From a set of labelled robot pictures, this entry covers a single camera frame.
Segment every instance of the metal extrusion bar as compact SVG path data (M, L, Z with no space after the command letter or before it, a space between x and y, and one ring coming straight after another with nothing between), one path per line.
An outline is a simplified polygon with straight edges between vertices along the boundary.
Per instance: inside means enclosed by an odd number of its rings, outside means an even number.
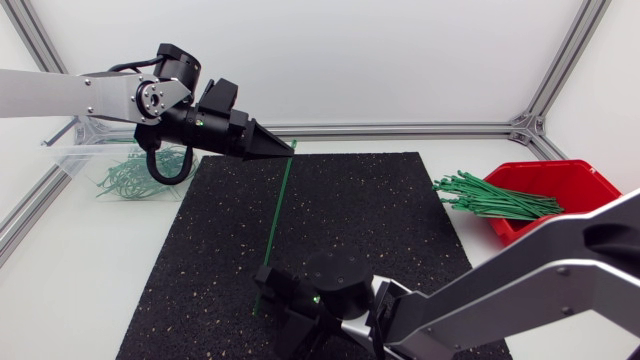
M513 131L509 123L384 123L375 125L267 125L274 135L299 140L373 139L506 139Z
M60 56L29 0L0 0L40 71L66 74Z
M531 136L527 144L531 152L540 160L567 160L565 155L548 137L544 135Z
M29 0L0 0L33 60L41 71L66 73L60 56L44 31ZM40 216L71 181L54 165L0 224L0 267Z
M52 167L0 224L0 267L70 181L62 169Z
M527 112L545 116L580 59L611 0L584 0Z

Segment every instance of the green cable tie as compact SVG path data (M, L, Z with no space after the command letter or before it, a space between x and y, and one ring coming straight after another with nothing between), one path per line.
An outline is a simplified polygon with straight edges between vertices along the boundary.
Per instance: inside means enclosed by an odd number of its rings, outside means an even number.
M298 141L293 139L291 142L291 148L295 149ZM271 222L271 232L269 233L269 241L267 242L267 251L264 255L264 265L269 265L269 258L271 257L271 248L273 247L273 238L276 234L276 226L278 225L278 218L280 217L280 208L282 207L282 200L284 199L284 191L287 188L287 179L289 178L289 171L291 170L291 163L293 157L287 160L287 167L284 170L284 177L282 178L282 186L280 187L280 195L278 196L278 203L276 204L276 211L273 214L273 222ZM258 314L258 308L260 307L260 293L256 296L256 304L253 307L253 315Z

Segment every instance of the clear plastic container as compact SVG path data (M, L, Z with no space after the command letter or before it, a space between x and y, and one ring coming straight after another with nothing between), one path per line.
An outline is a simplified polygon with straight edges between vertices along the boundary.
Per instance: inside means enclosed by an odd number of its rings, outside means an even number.
M184 151L184 146L165 144L156 152L157 166L164 176L177 174ZM199 165L194 154L189 177L167 186L149 175L146 153L135 143L53 146L45 152L99 201L182 201ZM167 169L175 173L165 173Z

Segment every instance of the black cable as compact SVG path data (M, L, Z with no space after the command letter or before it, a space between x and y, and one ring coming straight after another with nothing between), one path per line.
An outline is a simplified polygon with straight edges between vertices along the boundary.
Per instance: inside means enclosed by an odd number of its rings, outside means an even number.
M156 151L148 150L147 151L147 169L149 170L149 174L151 177L156 179L157 182L164 185L177 185L183 182L187 176L189 176L189 172L191 172L191 165L193 164L193 148L191 146L187 146L187 151L184 154L184 160L182 161L182 169L178 175L167 178L164 177L158 171L156 167Z
M140 70L138 70L137 68L155 65L160 61L162 61L163 59L164 59L164 56L159 55L151 60L136 61L136 62L126 63L126 64L118 64L118 65L112 66L109 69L109 71L122 71L122 70L131 69L135 72L140 72Z

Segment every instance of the aluminum frame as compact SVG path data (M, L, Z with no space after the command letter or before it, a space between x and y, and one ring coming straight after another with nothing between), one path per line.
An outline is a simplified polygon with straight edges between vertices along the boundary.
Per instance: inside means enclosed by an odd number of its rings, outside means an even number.
M509 139L521 143L541 160L567 159L546 136L546 114L586 48L611 0L583 0L552 65L530 105L511 121L497 123L416 123L376 125L266 126L284 139ZM67 70L29 0L0 0L5 12L41 71ZM133 131L111 130L92 119L77 121L76 143L86 144L87 134L99 139L132 136ZM57 166L51 168L0 225L0 267L12 249L44 213L70 178Z

